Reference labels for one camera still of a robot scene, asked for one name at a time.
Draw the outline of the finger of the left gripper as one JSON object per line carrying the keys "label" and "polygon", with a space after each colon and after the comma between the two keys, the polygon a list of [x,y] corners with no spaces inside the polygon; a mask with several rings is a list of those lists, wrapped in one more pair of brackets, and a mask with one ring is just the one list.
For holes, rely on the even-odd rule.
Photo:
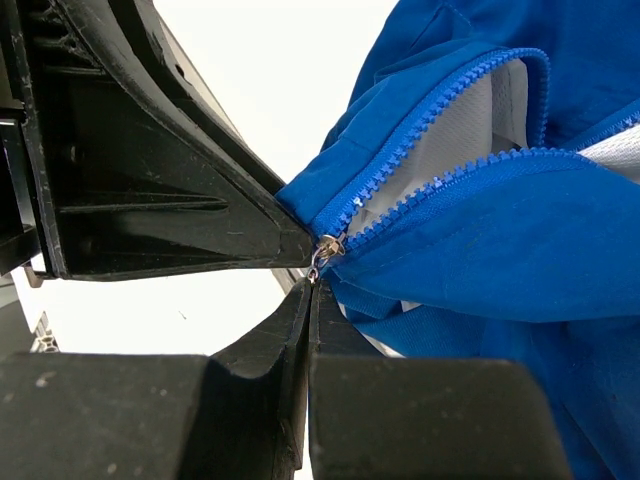
{"label": "finger of the left gripper", "polygon": [[154,4],[134,1],[132,8],[129,18],[140,21],[132,32],[142,38],[130,45],[163,93],[262,187],[277,192],[284,182],[248,147]]}

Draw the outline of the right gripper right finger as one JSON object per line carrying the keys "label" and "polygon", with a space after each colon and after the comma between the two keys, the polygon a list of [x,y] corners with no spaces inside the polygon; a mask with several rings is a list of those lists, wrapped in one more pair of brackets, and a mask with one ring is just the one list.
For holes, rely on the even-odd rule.
{"label": "right gripper right finger", "polygon": [[341,312],[330,284],[318,280],[310,304],[309,348],[320,355],[385,357]]}

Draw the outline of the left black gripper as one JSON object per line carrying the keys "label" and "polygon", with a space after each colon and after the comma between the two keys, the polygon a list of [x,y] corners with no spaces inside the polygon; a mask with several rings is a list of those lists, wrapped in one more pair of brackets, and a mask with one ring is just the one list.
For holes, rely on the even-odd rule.
{"label": "left black gripper", "polygon": [[277,192],[136,56],[133,2],[1,3],[1,274],[37,255],[65,280],[308,265]]}

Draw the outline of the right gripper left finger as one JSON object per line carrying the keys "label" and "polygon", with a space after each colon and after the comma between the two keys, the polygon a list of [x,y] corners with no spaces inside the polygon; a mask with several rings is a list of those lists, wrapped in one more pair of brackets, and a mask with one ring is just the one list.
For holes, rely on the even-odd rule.
{"label": "right gripper left finger", "polygon": [[277,374],[287,352],[300,342],[311,291],[308,280],[298,281],[272,314],[209,358],[207,380],[212,385],[253,384]]}

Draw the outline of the red white blue jacket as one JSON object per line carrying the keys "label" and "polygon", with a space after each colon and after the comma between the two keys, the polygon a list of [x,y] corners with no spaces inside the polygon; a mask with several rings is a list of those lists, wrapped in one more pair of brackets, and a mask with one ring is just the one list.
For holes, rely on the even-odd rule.
{"label": "red white blue jacket", "polygon": [[638,477],[637,2],[398,2],[277,197],[361,333],[524,364],[576,478]]}

